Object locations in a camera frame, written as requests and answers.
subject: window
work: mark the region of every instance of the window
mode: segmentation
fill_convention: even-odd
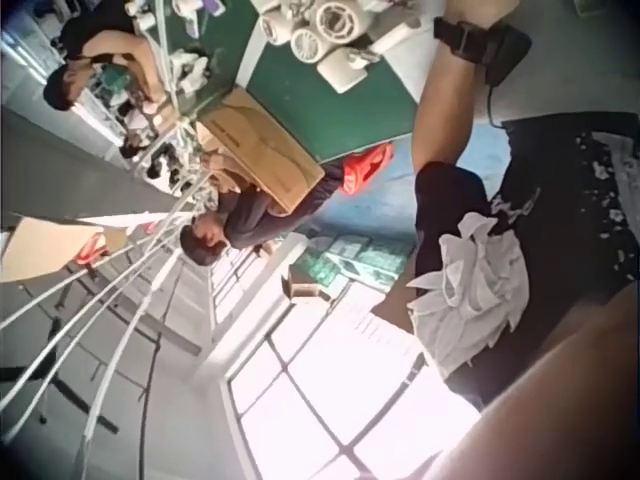
[[[215,323],[223,323],[266,264],[248,248],[228,248],[211,268]]]
[[[413,336],[368,313],[382,297],[353,282],[331,306],[289,306],[232,377],[263,480],[402,478],[477,420]]]

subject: wrist strap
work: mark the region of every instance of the wrist strap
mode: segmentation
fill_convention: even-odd
[[[433,20],[433,36],[448,45],[451,53],[471,63],[481,65],[488,46],[487,30],[468,22],[452,24],[443,17]]]

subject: desk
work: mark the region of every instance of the desk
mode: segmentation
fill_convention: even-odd
[[[274,47],[256,26],[250,0],[227,0],[212,17],[201,10],[199,41],[166,0],[170,50],[198,46],[215,58],[214,75],[181,110],[214,108],[234,83],[247,90],[318,162],[411,132],[417,100],[436,43],[427,28],[369,67],[368,77],[339,95],[297,61],[288,45]],[[442,12],[442,0],[421,0],[426,25]],[[628,19],[612,5],[607,14],[581,19],[570,4],[523,0],[512,19],[534,45],[523,63],[494,93],[497,120],[562,111],[640,111],[640,42]],[[157,39],[157,33],[151,32]],[[486,91],[478,95],[476,121],[486,121]]]
[[[197,92],[195,101],[185,102],[184,109],[181,101],[183,113],[214,108],[237,81],[318,162],[411,132],[416,102],[386,61],[370,67],[363,82],[339,95],[315,65],[295,59],[288,45],[265,46],[259,27],[254,32],[258,15],[249,0],[228,1],[227,11],[217,18],[201,10],[199,42],[186,34],[172,9],[165,13],[170,50],[198,46],[215,58],[209,84]],[[157,39],[155,31],[150,33]],[[245,51],[247,57],[258,55],[246,82],[236,80]]]

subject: red object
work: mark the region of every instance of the red object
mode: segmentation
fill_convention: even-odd
[[[340,190],[346,195],[360,192],[376,173],[389,164],[393,153],[393,144],[389,142],[350,154],[344,160],[344,182]]]
[[[75,260],[78,265],[91,264],[107,251],[106,245],[101,247],[97,246],[101,239],[104,240],[102,233],[96,233],[87,241],[87,243],[84,244],[84,247],[82,247],[78,252],[78,255],[76,255]]]
[[[155,228],[156,228],[156,222],[149,222],[149,223],[142,224],[142,229],[144,230],[144,233],[146,233],[147,235],[153,232]]]

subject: white towel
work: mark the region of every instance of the white towel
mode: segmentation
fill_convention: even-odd
[[[440,237],[442,271],[408,284],[429,290],[407,306],[427,360],[443,379],[493,347],[507,325],[513,331],[529,301],[520,242],[512,231],[490,237],[496,222],[467,213],[458,224],[461,237]]]

